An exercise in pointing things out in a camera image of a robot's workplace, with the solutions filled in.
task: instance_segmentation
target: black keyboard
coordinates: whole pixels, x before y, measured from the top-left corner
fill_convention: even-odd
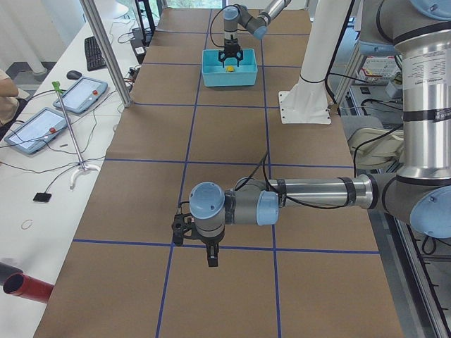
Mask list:
[[[101,55],[101,51],[95,37],[87,37],[85,39],[85,55],[88,71],[105,67],[105,59]]]

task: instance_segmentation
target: black mouse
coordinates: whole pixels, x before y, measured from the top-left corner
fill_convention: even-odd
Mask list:
[[[80,73],[76,70],[69,70],[68,73],[66,74],[66,77],[69,80],[78,80],[82,77],[82,73]]]

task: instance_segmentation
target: blue bin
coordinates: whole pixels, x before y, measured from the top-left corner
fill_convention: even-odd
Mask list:
[[[235,69],[226,70],[228,65]],[[205,87],[253,86],[257,78],[257,61],[253,49],[243,49],[243,59],[237,67],[235,58],[228,58],[223,64],[218,61],[217,49],[205,49],[202,54],[202,77]]]

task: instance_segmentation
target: red cup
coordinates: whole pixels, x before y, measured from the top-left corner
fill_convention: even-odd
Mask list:
[[[54,286],[52,284],[37,280],[23,273],[15,273],[9,276],[3,285],[3,291],[6,294],[31,299],[32,301],[40,301],[41,303],[49,301],[53,289]]]

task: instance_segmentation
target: green clip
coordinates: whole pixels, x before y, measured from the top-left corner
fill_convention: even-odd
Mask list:
[[[63,91],[62,91],[62,90],[60,89],[60,87],[59,87],[59,81],[53,81],[53,82],[52,82],[52,85],[54,86],[55,92],[58,92],[58,93],[60,93],[60,94],[63,93]]]

